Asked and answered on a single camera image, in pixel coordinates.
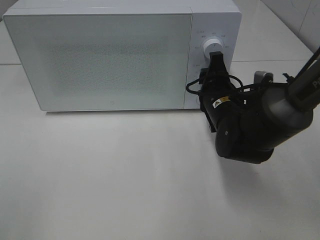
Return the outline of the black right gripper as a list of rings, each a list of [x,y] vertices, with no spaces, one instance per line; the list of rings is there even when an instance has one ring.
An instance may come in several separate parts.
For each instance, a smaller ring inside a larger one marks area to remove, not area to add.
[[[228,74],[224,54],[221,51],[210,52],[209,68],[202,68],[199,74],[200,109],[204,112],[210,131],[218,130],[219,121],[228,115],[237,115],[245,106],[241,93],[243,82]]]

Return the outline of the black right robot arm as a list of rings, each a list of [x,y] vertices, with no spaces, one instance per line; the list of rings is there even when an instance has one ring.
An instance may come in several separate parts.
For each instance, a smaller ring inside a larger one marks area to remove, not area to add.
[[[220,51],[209,54],[200,72],[200,108],[211,131],[215,150],[226,159],[260,164],[275,147],[308,128],[320,103],[320,53],[316,51],[296,76],[285,83],[257,71],[253,84],[235,87]]]

